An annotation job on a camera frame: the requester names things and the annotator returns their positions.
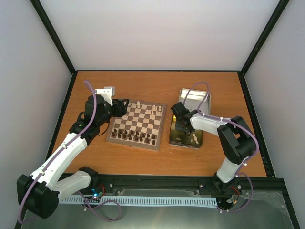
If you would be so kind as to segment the white chess king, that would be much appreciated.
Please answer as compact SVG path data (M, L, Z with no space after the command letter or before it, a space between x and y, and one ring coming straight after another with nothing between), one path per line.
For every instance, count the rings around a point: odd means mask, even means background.
M140 109L140 108L141 108L140 101L137 101L137 103L136 103L136 104L137 104L137 108L138 108L138 109Z

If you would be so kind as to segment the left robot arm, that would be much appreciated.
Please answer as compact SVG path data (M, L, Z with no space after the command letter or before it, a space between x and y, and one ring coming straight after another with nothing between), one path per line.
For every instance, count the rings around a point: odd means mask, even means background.
M89 167L81 167L75 174L60 178L75 157L100 134L103 124L112 117L122 117L127 113L128 104L129 99L106 100L101 95L89 96L85 110L79 113L58 149L31 175L18 178L20 208L46 219L61 200L73 193L82 189L96 191L99 186L98 172Z

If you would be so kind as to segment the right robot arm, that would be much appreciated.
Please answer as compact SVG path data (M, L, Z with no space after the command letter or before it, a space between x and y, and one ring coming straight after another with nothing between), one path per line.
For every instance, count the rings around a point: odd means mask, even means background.
M241 167L259 151L259 143L247 123L240 116L230 119L189 111L182 102L173 105L171 111L178 124L176 130L186 135L201 130L219 137L224 161L213 176L213 186L217 193L225 193Z

